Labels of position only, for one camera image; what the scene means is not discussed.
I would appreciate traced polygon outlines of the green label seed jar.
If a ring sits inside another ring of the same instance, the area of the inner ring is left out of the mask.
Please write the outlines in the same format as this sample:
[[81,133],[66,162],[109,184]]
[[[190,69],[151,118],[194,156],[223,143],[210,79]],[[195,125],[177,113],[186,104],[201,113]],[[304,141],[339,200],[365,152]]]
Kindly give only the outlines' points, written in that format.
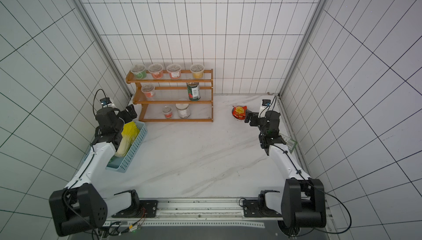
[[143,80],[147,77],[146,67],[143,64],[133,65],[130,71],[137,80]]

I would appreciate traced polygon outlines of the orange-red label seed jar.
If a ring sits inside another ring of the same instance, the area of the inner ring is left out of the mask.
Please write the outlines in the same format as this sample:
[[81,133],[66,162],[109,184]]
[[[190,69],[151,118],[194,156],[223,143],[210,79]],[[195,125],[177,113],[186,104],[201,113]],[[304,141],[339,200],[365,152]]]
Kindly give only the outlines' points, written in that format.
[[159,80],[163,77],[163,75],[164,75],[163,70],[164,70],[163,65],[159,64],[159,63],[151,64],[148,67],[149,73],[152,75],[152,77],[155,80]]

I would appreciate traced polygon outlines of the red label seed jar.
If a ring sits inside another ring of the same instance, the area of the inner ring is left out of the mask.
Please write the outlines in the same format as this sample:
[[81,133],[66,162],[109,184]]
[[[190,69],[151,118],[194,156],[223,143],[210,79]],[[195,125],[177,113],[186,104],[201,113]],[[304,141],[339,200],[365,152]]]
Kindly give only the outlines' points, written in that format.
[[167,73],[172,80],[181,78],[181,66],[179,64],[170,64],[167,67]]

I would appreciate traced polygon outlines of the yellow label seed jar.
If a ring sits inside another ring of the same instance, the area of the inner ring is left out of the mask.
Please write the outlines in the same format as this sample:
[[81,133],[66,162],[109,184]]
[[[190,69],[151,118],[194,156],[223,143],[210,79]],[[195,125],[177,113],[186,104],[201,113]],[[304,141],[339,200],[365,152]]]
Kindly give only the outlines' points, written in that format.
[[202,64],[192,64],[190,71],[194,79],[202,79],[204,77],[204,66]]

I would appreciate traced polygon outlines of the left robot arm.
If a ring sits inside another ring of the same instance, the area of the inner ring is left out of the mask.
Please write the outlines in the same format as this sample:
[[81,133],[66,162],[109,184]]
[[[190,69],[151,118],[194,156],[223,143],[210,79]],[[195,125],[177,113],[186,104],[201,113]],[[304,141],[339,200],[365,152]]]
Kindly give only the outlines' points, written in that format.
[[105,198],[95,188],[105,170],[124,173],[146,135],[143,124],[135,124],[133,105],[119,110],[104,105],[94,112],[99,123],[81,169],[72,180],[49,198],[56,232],[60,237],[101,228],[115,214],[138,215],[137,192],[127,190]]

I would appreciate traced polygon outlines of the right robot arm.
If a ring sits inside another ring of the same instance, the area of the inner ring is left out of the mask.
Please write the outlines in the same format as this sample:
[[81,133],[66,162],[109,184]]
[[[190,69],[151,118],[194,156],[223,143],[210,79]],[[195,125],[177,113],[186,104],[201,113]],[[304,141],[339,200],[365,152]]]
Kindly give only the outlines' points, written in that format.
[[262,191],[258,201],[264,210],[281,215],[286,228],[324,228],[326,207],[324,185],[312,179],[290,154],[287,142],[279,131],[280,113],[246,111],[245,123],[260,130],[260,146],[276,164],[284,186],[282,191]]

